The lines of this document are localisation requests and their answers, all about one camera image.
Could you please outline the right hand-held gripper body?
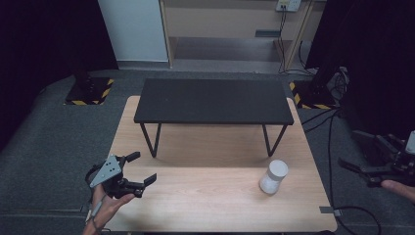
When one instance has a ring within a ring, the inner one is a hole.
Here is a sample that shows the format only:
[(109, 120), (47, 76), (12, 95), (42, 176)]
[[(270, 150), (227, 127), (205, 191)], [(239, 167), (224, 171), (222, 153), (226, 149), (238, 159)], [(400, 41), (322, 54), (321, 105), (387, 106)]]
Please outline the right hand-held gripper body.
[(415, 153), (408, 150), (409, 142), (392, 134), (374, 136), (386, 163), (361, 167), (367, 175), (367, 186), (380, 187), (384, 180), (393, 180), (414, 187)]

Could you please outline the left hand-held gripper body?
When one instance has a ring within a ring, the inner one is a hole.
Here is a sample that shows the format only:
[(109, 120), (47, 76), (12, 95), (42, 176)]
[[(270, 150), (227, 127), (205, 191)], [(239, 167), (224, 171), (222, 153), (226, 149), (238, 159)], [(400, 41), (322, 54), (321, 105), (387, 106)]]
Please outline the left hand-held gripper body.
[(146, 189), (144, 183), (132, 182), (123, 176), (123, 167), (127, 163), (125, 157), (109, 154), (103, 162), (94, 164), (85, 175), (87, 185), (94, 189), (101, 184), (111, 198), (120, 199), (127, 194), (141, 198)]

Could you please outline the white plastic jar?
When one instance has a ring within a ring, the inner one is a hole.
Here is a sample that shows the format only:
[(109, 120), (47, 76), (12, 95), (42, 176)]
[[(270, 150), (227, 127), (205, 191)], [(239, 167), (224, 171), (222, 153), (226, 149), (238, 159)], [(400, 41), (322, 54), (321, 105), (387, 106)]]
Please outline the white plastic jar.
[(280, 160), (272, 161), (268, 165), (267, 171), (259, 180), (260, 189), (268, 195), (276, 194), (288, 172), (289, 168), (285, 162)]

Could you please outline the person's right hand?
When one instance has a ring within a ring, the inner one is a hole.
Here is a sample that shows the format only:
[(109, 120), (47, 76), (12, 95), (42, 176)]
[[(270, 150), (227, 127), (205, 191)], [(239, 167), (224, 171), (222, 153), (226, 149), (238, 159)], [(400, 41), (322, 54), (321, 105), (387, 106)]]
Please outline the person's right hand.
[(395, 194), (408, 199), (411, 203), (415, 204), (415, 187), (407, 186), (397, 181), (384, 180), (381, 186)]

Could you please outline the person's left hand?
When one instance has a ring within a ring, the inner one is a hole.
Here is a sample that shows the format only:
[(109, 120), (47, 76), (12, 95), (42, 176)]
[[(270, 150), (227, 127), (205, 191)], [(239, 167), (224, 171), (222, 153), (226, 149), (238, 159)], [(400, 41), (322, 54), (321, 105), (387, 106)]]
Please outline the person's left hand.
[(114, 217), (116, 212), (125, 204), (133, 200), (135, 196), (133, 194), (127, 194), (120, 199), (113, 199), (109, 197), (101, 184), (94, 188), (93, 194), (93, 209), (96, 209), (98, 205), (100, 208), (94, 217), (88, 222), (88, 225), (93, 229), (102, 229), (105, 225)]

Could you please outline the grey tape piece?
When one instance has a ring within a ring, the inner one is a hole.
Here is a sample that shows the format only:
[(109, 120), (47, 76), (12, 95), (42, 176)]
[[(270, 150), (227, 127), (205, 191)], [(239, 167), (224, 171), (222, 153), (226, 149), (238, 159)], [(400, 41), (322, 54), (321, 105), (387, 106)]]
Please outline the grey tape piece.
[(319, 209), (321, 213), (329, 213), (332, 214), (334, 217), (340, 217), (343, 215), (340, 209), (334, 209), (332, 207), (320, 207)]

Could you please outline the black striped stand base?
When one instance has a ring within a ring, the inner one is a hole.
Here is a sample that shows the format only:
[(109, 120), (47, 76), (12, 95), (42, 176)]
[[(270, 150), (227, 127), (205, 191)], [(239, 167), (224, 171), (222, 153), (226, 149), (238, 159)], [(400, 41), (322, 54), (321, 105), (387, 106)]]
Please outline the black striped stand base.
[(326, 86), (314, 88), (310, 81), (305, 80), (292, 81), (289, 86), (299, 109), (329, 110), (337, 107)]
[(109, 77), (77, 79), (65, 99), (66, 105), (101, 105), (110, 93), (114, 81)]

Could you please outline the black curtain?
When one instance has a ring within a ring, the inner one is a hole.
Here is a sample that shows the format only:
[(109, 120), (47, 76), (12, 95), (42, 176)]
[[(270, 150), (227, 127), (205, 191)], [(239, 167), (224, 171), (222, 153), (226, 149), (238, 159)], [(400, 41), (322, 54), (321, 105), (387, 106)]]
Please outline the black curtain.
[(0, 0), (0, 151), (42, 88), (117, 62), (98, 0)]
[(415, 0), (327, 0), (306, 65), (317, 94), (337, 69), (353, 129), (406, 138), (415, 130)]

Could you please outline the black metal-legged shelf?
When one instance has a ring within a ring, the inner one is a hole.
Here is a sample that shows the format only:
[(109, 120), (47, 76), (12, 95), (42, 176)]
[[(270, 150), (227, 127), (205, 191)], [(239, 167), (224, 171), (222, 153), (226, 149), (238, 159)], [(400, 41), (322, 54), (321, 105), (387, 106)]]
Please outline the black metal-legged shelf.
[(282, 131), (294, 123), (285, 91), (278, 80), (168, 79), (144, 82), (134, 121), (142, 129), (152, 157), (159, 137), (151, 139), (146, 125), (259, 124)]

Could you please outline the white cabinet panel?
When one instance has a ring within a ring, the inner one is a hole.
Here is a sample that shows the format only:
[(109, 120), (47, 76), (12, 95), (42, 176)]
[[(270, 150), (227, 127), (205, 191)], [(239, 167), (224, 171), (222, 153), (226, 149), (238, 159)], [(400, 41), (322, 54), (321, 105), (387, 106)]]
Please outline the white cabinet panel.
[(168, 61), (160, 0), (98, 0), (119, 62)]

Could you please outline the light wooden desk frame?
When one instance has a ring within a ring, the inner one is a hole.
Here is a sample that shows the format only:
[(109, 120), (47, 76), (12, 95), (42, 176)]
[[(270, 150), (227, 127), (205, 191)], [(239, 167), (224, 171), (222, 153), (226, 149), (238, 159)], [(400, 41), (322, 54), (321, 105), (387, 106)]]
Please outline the light wooden desk frame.
[(160, 0), (165, 37), (254, 38), (277, 30), (277, 55), (288, 70), (304, 40), (314, 38), (327, 0), (301, 0), (297, 12), (276, 12), (278, 0)]

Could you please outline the white wall power outlet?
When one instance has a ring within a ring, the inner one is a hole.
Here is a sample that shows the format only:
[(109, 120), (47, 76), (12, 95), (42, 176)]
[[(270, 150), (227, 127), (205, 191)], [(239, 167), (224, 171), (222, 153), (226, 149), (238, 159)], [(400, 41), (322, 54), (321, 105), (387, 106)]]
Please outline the white wall power outlet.
[(301, 0), (278, 0), (276, 12), (297, 12), (300, 8)]

